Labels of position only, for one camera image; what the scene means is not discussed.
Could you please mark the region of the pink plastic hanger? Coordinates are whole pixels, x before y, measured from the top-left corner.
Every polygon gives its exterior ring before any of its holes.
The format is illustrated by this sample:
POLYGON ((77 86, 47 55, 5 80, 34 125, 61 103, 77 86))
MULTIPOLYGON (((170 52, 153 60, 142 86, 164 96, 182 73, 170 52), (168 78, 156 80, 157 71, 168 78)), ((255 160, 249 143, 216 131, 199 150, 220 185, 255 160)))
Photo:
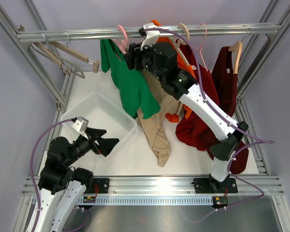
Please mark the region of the pink plastic hanger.
POLYGON ((127 33, 121 25, 117 25, 117 30, 121 33, 121 39, 119 41, 112 39, 112 41, 123 54, 126 54, 126 48, 129 45, 127 33))

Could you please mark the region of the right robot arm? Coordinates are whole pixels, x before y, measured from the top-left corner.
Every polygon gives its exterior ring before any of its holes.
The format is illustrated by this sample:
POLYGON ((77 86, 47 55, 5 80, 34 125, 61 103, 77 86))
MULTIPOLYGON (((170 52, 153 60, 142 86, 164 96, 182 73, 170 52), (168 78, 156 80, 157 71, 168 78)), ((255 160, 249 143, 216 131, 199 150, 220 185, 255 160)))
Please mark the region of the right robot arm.
POLYGON ((170 43, 131 43, 124 59, 129 70, 145 69, 152 74, 166 93, 188 106, 211 129, 219 143, 210 147, 214 162, 209 187, 214 192, 222 191, 247 123, 230 118, 201 90, 193 75, 178 66, 177 52, 170 43))

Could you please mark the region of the green t shirt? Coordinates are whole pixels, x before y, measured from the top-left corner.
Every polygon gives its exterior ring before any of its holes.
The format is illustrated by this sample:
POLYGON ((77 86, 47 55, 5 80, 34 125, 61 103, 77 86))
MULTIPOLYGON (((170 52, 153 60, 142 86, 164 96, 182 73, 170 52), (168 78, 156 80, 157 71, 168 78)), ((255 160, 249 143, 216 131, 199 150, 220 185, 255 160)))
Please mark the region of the green t shirt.
POLYGON ((129 70, 123 53, 112 40, 100 40, 101 69, 110 72, 119 90, 122 106, 131 117, 142 110, 148 119, 160 111, 160 105, 151 93, 144 76, 136 70, 129 70))

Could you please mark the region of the beige t shirt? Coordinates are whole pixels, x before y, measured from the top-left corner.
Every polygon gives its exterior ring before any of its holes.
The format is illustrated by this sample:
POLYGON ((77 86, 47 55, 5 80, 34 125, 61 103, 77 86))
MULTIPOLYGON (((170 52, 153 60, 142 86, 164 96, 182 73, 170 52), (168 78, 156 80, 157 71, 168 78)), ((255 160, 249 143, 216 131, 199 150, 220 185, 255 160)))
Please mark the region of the beige t shirt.
POLYGON ((182 109, 182 104, 173 96, 167 94, 161 87, 160 82, 146 70, 141 71, 148 87, 160 105, 160 111, 149 119, 144 119, 141 109, 137 111, 137 123, 143 128, 147 141, 155 157, 158 166, 164 167, 171 154, 171 146, 165 135, 163 119, 167 113, 178 116, 182 109))

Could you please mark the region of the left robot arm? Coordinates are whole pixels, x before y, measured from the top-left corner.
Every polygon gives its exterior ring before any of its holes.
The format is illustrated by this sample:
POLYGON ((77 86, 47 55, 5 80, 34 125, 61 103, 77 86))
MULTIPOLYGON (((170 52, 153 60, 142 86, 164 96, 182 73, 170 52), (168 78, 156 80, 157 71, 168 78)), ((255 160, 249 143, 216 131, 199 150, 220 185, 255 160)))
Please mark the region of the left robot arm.
POLYGON ((99 193, 108 193, 108 178, 94 178, 93 172, 84 168, 72 169, 90 151, 104 157, 111 153, 119 139, 103 138, 106 133, 106 130, 86 128, 72 143, 62 136, 50 142, 45 166, 34 187, 37 202, 28 232, 61 232, 84 193, 91 195, 89 203, 94 203, 99 193))

